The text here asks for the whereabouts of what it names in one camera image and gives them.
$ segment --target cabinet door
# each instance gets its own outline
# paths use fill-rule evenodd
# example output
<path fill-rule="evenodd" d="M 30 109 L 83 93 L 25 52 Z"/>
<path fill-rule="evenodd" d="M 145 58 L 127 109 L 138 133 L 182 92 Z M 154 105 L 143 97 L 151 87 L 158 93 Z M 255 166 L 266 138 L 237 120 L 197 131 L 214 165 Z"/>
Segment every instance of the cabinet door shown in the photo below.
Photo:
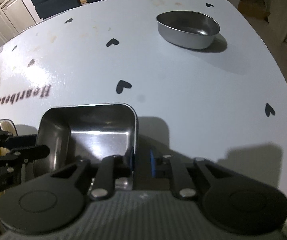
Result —
<path fill-rule="evenodd" d="M 2 9 L 19 33 L 35 24 L 21 0 L 10 0 Z"/>
<path fill-rule="evenodd" d="M 5 37 L 6 41 L 11 40 L 15 37 L 18 32 L 13 27 L 5 13 L 0 9 L 0 34 Z"/>

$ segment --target white table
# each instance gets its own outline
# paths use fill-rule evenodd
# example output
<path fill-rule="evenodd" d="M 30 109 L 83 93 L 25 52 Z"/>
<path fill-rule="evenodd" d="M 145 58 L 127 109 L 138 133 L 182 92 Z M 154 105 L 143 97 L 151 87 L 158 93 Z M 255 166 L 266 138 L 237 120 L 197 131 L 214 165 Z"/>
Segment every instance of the white table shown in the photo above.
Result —
<path fill-rule="evenodd" d="M 155 17 L 171 10 L 213 17 L 221 27 L 217 45 L 202 52 L 166 42 Z M 107 47 L 112 38 L 120 43 Z M 132 88 L 117 94 L 119 80 Z M 48 97 L 33 95 L 48 85 Z M 31 96 L 20 100 L 29 89 Z M 37 132 L 50 107 L 111 102 L 135 109 L 140 134 L 287 196 L 287 84 L 265 44 L 228 1 L 100 1 L 35 25 L 0 53 L 0 118 L 12 119 L 21 134 Z M 275 116 L 266 116 L 266 103 Z"/>

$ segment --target metal bolt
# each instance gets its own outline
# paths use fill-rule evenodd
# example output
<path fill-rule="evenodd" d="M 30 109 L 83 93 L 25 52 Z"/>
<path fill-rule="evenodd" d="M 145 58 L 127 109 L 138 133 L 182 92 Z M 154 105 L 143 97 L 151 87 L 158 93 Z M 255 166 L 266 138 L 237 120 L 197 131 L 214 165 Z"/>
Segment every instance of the metal bolt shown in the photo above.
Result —
<path fill-rule="evenodd" d="M 132 189 L 132 179 L 121 177 L 115 180 L 115 189 L 120 190 L 131 190 Z"/>
<path fill-rule="evenodd" d="M 91 191 L 91 195 L 93 197 L 104 197 L 108 194 L 108 191 L 104 188 L 96 188 L 93 191 Z"/>
<path fill-rule="evenodd" d="M 204 161 L 205 159 L 204 158 L 201 158 L 201 157 L 196 157 L 195 158 L 195 161 L 196 162 L 201 162 L 201 161 Z"/>
<path fill-rule="evenodd" d="M 181 197 L 193 197 L 196 195 L 196 191 L 192 188 L 183 188 L 179 191 L 179 195 L 181 195 Z"/>
<path fill-rule="evenodd" d="M 13 168 L 13 167 L 9 167 L 9 168 L 7 169 L 7 171 L 8 171 L 8 172 L 13 172 L 13 171 L 14 171 L 14 168 Z"/>

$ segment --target heart pattern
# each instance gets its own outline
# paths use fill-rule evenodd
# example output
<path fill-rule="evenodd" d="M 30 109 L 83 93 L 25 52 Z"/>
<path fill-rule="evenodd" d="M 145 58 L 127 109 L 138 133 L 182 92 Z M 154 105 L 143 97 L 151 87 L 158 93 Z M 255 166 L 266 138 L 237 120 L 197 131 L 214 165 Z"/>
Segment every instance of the heart pattern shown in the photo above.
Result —
<path fill-rule="evenodd" d="M 116 40 L 116 39 L 114 39 L 114 38 L 112 38 L 110 41 L 107 42 L 106 46 L 107 46 L 107 47 L 110 47 L 112 44 L 113 44 L 113 45 L 118 45 L 118 44 L 119 44 L 119 41 Z"/>
<path fill-rule="evenodd" d="M 266 104 L 265 112 L 266 112 L 267 117 L 269 117 L 270 114 L 272 114 L 272 115 L 276 114 L 275 110 L 268 103 Z"/>
<path fill-rule="evenodd" d="M 116 87 L 117 94 L 121 94 L 124 88 L 132 88 L 132 85 L 127 81 L 120 80 Z"/>

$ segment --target stainless steel tray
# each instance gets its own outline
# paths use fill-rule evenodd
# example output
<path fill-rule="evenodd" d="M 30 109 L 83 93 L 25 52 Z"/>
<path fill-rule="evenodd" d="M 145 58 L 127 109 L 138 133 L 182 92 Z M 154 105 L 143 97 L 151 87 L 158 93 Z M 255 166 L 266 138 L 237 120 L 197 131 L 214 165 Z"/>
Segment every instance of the stainless steel tray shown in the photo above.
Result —
<path fill-rule="evenodd" d="M 76 160 L 100 163 L 104 157 L 135 154 L 138 118 L 127 104 L 57 107 L 42 117 L 37 144 L 50 148 L 33 165 L 34 176 L 52 172 Z"/>

